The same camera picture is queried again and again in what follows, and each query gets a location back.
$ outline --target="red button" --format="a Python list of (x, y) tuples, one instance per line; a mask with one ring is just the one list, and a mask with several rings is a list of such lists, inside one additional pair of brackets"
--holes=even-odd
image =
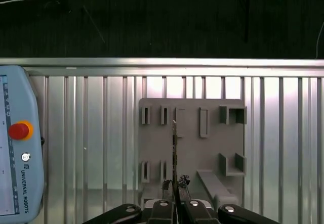
[(22, 140), (29, 134), (29, 128), (26, 124), (18, 123), (9, 127), (9, 136), (14, 140)]

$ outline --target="metal bar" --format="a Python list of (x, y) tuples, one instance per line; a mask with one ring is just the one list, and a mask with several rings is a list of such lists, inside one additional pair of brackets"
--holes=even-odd
[(24, 67), (306, 67), (324, 68), (323, 60), (197, 59), (197, 58), (1, 58), (0, 65)]
[(65, 69), (55, 67), (25, 67), (26, 71), (31, 76), (149, 76), (147, 78), (148, 91), (157, 91), (156, 87), (162, 88), (162, 78), (155, 79), (156, 76), (193, 76), (194, 82), (198, 83), (195, 86), (195, 94), (193, 96), (199, 96), (201, 92), (201, 75), (204, 76), (229, 76), (229, 77), (323, 77), (324, 68), (246, 68), (246, 67), (219, 67), (217, 70), (214, 67), (83, 67)]

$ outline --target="rectangular slot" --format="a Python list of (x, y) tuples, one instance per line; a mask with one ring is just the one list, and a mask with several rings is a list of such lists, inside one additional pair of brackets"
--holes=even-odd
[(167, 125), (170, 122), (170, 110), (168, 106), (161, 106), (161, 124)]
[(164, 167), (163, 167), (163, 179), (166, 180), (167, 179), (167, 162), (164, 161), (163, 165), (164, 165)]
[(182, 138), (185, 134), (185, 109), (182, 107), (176, 108), (176, 121), (177, 121), (177, 133), (178, 137)]
[(163, 183), (164, 180), (167, 180), (167, 162), (161, 161), (160, 164), (160, 180)]
[(142, 162), (141, 164), (141, 182), (149, 183), (150, 182), (150, 163)]
[(200, 108), (200, 137), (207, 138), (209, 135), (209, 114), (208, 109)]
[(142, 107), (142, 124), (151, 123), (151, 107), (143, 106)]
[(247, 107), (241, 105), (220, 106), (220, 122), (223, 124), (246, 124)]

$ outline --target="metal pin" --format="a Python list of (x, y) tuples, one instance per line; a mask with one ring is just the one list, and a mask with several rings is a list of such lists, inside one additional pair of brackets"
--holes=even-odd
[(198, 202), (195, 201), (195, 200), (192, 200), (192, 201), (190, 202), (190, 205), (192, 205), (192, 206), (198, 206)]
[(231, 213), (233, 213), (235, 211), (235, 209), (231, 206), (225, 206), (225, 210), (228, 212), (231, 212)]

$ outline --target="cable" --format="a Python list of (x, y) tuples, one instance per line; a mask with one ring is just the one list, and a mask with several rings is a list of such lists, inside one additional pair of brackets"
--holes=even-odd
[(319, 31), (318, 37), (317, 37), (317, 42), (316, 42), (316, 57), (315, 57), (315, 59), (317, 59), (317, 57), (318, 57), (318, 42), (319, 42), (320, 35), (322, 34), (323, 27), (324, 27), (324, 22), (322, 23), (322, 27), (320, 28), (320, 31)]

